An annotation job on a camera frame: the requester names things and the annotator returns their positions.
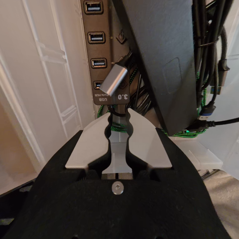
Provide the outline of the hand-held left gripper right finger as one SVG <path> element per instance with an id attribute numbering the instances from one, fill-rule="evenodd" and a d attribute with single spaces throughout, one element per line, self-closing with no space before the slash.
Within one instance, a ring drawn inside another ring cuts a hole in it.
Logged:
<path id="1" fill-rule="evenodd" d="M 131 108 L 127 110 L 126 121 L 128 133 L 127 165 L 134 171 L 172 168 L 172 163 L 156 127 Z"/>

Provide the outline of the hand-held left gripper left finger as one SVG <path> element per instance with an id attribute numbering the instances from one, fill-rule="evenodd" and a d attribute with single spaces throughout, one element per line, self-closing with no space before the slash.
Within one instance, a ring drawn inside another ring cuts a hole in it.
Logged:
<path id="1" fill-rule="evenodd" d="M 111 164 L 112 114 L 106 113 L 83 130 L 65 168 L 95 170 L 102 173 Z"/>

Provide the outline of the black usb hub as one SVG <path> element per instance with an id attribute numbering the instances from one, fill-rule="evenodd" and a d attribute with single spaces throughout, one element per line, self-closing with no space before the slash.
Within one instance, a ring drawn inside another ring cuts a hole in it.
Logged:
<path id="1" fill-rule="evenodd" d="M 86 48 L 95 105 L 123 105 L 129 102 L 129 72 L 113 96 L 100 90 L 116 62 L 130 51 L 122 25 L 111 0 L 80 0 Z"/>

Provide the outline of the black monitor stand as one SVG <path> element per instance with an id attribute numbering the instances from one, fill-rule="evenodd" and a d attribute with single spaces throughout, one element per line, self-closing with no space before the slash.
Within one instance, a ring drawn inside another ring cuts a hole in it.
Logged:
<path id="1" fill-rule="evenodd" d="M 191 0 L 113 0 L 160 125 L 169 136 L 197 119 Z"/>

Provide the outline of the black usb cable silver plug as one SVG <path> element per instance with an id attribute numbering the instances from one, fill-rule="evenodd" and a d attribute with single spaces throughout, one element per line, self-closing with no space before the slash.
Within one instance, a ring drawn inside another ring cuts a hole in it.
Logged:
<path id="1" fill-rule="evenodd" d="M 131 60 L 132 50 L 130 50 L 129 53 L 125 55 L 120 61 L 115 63 L 99 88 L 108 96 L 113 97 L 113 99 L 115 98 L 114 100 L 119 104 L 129 103 L 129 89 L 127 91 L 127 94 L 117 94 L 116 96 L 114 96 L 114 93 L 118 90 L 125 77 L 129 75 Z"/>

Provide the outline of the blue banded usb plug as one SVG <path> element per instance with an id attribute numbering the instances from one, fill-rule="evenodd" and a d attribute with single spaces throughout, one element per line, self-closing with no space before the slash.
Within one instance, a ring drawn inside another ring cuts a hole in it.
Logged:
<path id="1" fill-rule="evenodd" d="M 199 116 L 198 116 L 198 120 L 208 120 L 209 117 L 213 114 L 214 110 L 216 109 L 216 106 L 214 105 L 206 105 L 203 106 Z"/>

